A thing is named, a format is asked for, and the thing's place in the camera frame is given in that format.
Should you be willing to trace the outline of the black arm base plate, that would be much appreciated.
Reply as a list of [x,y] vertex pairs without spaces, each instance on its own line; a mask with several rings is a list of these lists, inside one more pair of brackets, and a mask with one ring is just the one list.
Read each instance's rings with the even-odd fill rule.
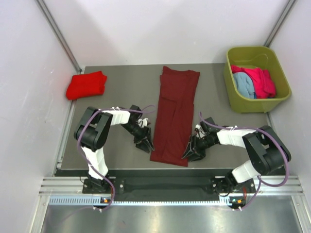
[[233,185],[223,177],[112,177],[109,180],[115,187],[116,195],[119,196],[135,191],[154,194],[156,191],[165,190],[202,191],[208,195],[255,192],[253,180]]

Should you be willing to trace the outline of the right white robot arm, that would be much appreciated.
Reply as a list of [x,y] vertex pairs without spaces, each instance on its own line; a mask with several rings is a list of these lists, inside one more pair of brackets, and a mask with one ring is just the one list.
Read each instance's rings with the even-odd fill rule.
[[206,157],[206,150],[215,145],[244,148],[249,157],[221,179],[226,194],[240,191],[245,182],[257,176],[268,175],[281,167],[287,169],[292,158],[284,143],[268,125],[256,129],[220,127],[209,117],[195,126],[182,159],[189,162],[202,160]]

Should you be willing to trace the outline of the dark red t-shirt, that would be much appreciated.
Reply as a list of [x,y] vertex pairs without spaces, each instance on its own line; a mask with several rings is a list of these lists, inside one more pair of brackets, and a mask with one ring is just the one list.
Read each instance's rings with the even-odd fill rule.
[[182,156],[192,132],[194,99],[200,72],[178,71],[167,66],[160,75],[160,93],[150,160],[188,166]]

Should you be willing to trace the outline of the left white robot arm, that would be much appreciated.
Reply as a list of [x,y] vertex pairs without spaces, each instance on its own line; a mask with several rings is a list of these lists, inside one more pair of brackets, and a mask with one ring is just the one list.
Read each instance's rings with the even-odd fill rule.
[[104,145],[110,127],[121,125],[134,137],[136,148],[146,153],[155,150],[149,127],[150,121],[148,118],[142,118],[144,113],[145,109],[136,105],[132,105],[129,109],[119,107],[97,109],[90,106],[85,110],[74,132],[77,150],[88,165],[87,178],[83,181],[83,193],[113,192],[104,156]]

